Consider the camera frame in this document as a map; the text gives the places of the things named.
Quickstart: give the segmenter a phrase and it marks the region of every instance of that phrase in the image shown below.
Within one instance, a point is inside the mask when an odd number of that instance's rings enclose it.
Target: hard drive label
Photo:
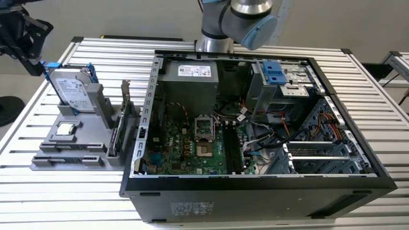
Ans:
[[[82,82],[77,79],[63,78],[55,79],[55,82],[69,106],[79,112],[93,112],[94,108],[90,104]]]

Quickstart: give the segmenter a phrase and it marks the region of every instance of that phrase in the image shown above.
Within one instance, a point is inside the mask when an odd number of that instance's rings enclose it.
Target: blue tab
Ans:
[[[250,155],[261,156],[261,152],[249,152]]]
[[[45,66],[49,69],[57,69],[61,67],[61,63],[59,62],[49,62]]]
[[[90,62],[87,63],[86,68],[89,69],[90,72],[90,82],[99,83],[95,76],[94,66],[90,64]]]
[[[263,61],[261,69],[270,85],[286,84],[286,77],[276,61]]]

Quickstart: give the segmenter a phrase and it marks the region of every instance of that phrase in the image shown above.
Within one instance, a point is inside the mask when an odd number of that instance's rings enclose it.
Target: power supply label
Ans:
[[[178,66],[177,75],[181,77],[211,77],[209,66]]]
[[[79,112],[93,112],[94,108],[90,104],[87,93],[82,82],[77,79],[55,79],[63,99],[70,107]]]
[[[214,202],[170,202],[171,215],[210,215]]]

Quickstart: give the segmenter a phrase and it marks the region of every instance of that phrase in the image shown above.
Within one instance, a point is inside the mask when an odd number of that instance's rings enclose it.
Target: metal frame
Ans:
[[[390,51],[383,58],[382,64],[388,64],[404,80],[392,80],[387,83],[388,87],[407,87],[409,84],[409,53]]]
[[[193,43],[85,38],[67,61],[95,65],[110,101],[119,80],[130,81],[130,97],[141,104],[154,49],[193,50]],[[378,83],[339,49],[263,46],[235,53],[312,57],[398,189],[340,218],[258,222],[145,224],[126,198],[119,198],[121,172],[33,172],[31,151],[55,118],[57,98],[42,83],[6,136],[0,141],[1,229],[299,229],[402,230],[409,227],[409,126]]]

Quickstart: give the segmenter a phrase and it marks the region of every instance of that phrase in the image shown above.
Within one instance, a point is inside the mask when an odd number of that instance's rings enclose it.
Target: gray wall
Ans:
[[[30,3],[33,18],[54,25],[43,60],[57,60],[73,36],[102,34],[179,37],[199,35],[195,0],[45,0]],[[379,61],[388,50],[409,51],[407,0],[292,0],[279,45],[350,48],[360,61]],[[0,73],[23,74],[0,57]]]
[[[279,45],[348,48],[379,62],[387,51],[409,51],[407,9],[407,0],[294,0]]]

